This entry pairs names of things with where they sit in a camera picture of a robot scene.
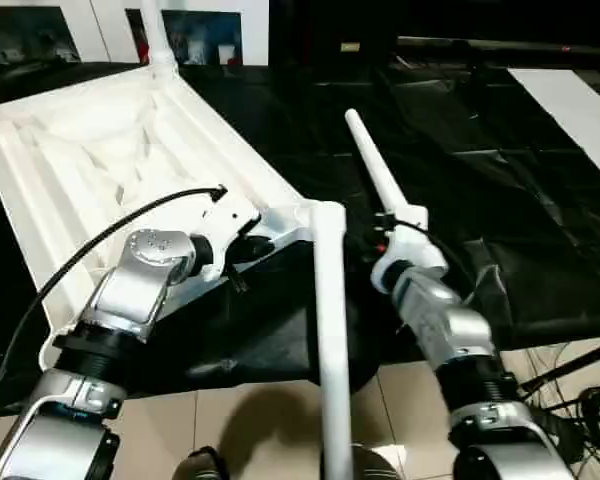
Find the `tiled floor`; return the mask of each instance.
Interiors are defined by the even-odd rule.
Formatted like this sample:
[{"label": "tiled floor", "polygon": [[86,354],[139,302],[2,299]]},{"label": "tiled floor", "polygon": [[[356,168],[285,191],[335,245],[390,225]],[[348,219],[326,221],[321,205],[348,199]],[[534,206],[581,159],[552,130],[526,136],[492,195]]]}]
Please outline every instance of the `tiled floor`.
[{"label": "tiled floor", "polygon": [[[560,353],[563,363],[600,339],[530,352],[540,371]],[[507,352],[505,363],[519,379],[532,375],[526,352]],[[600,363],[562,382],[567,398],[600,385]],[[557,399],[546,389],[544,401]],[[9,419],[0,420],[0,436]],[[113,429],[122,436],[114,479],[169,480],[194,448],[216,447],[233,479],[318,478],[320,390],[309,382],[243,385],[226,390],[168,395],[125,403]],[[388,366],[352,400],[354,441],[373,447],[410,480],[450,480],[455,450],[446,441],[446,411],[435,377],[424,363]],[[600,480],[592,461],[582,478]]]}]

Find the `black tablecloth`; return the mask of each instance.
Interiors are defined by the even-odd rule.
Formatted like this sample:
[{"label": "black tablecloth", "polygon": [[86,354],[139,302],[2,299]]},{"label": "black tablecloth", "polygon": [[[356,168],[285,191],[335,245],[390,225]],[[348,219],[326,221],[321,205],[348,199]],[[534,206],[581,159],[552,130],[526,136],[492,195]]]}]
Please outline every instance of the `black tablecloth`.
[{"label": "black tablecloth", "polygon": [[[0,102],[127,65],[0,67]],[[600,171],[504,70],[183,67],[181,75],[294,187],[347,208],[352,381],[418,355],[368,280],[380,210],[343,119],[357,108],[407,199],[476,277],[472,305],[499,347],[600,335]],[[449,283],[469,293],[453,268]],[[138,394],[317,381],[311,246],[296,244],[159,324]],[[0,355],[34,295],[0,204]],[[46,335],[40,312],[14,359],[4,402],[31,388]]]}]

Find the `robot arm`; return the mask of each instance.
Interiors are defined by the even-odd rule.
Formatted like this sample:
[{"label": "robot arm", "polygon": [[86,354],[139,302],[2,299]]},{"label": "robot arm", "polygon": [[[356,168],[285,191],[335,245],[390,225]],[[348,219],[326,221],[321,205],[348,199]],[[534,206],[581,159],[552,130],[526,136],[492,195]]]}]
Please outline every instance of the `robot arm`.
[{"label": "robot arm", "polygon": [[0,479],[108,479],[119,438],[102,424],[126,398],[167,289],[213,263],[202,236],[140,230],[94,291],[0,448]]},{"label": "robot arm", "polygon": [[388,276],[394,306],[414,332],[450,412],[459,450],[454,478],[572,480],[547,434],[520,402],[487,321],[462,305],[437,272],[407,267]]},{"label": "robot arm", "polygon": [[[387,214],[427,229],[427,209],[410,205],[355,110],[345,119]],[[465,307],[440,280],[447,263],[422,232],[397,225],[371,281],[391,295],[434,370],[450,412],[450,441],[458,448],[456,480],[551,478],[573,474],[517,395],[491,340],[487,321]]]}]

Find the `white pole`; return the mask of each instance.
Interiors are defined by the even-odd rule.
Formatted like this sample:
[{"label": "white pole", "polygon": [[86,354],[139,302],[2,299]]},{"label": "white pole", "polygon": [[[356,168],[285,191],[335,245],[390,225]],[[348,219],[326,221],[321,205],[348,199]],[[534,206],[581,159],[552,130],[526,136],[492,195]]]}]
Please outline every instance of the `white pole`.
[{"label": "white pole", "polygon": [[353,479],[342,247],[345,230],[342,205],[334,202],[315,202],[312,205],[322,436],[327,480]]},{"label": "white pole", "polygon": [[151,64],[156,65],[175,65],[176,59],[167,41],[167,33],[158,1],[142,0],[140,4],[142,23],[149,44],[149,60]]},{"label": "white pole", "polygon": [[347,121],[347,125],[349,125],[356,145],[358,145],[360,155],[367,165],[371,180],[373,180],[373,184],[376,187],[378,195],[380,195],[380,200],[385,210],[389,213],[394,213],[400,207],[409,205],[402,194],[402,190],[400,190],[400,187],[393,178],[389,167],[387,167],[382,155],[380,155],[378,147],[373,143],[367,127],[362,123],[358,112],[351,108],[346,111],[344,118]]}]

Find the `black table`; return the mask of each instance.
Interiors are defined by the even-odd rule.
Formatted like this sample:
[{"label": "black table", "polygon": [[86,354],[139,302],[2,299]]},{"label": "black table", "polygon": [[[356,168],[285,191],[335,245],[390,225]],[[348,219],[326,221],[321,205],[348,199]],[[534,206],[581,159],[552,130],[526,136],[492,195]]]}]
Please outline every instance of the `black table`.
[{"label": "black table", "polygon": [[[0,67],[0,102],[135,68]],[[342,202],[352,383],[418,358],[371,288],[380,210],[343,119],[360,111],[409,201],[475,274],[449,283],[491,323],[498,346],[600,335],[600,171],[506,70],[184,67],[181,75],[303,195]],[[216,289],[159,324],[136,395],[308,378],[317,381],[311,245],[248,272],[250,291]],[[0,204],[0,355],[34,288]],[[3,403],[39,374],[38,313]]]}]

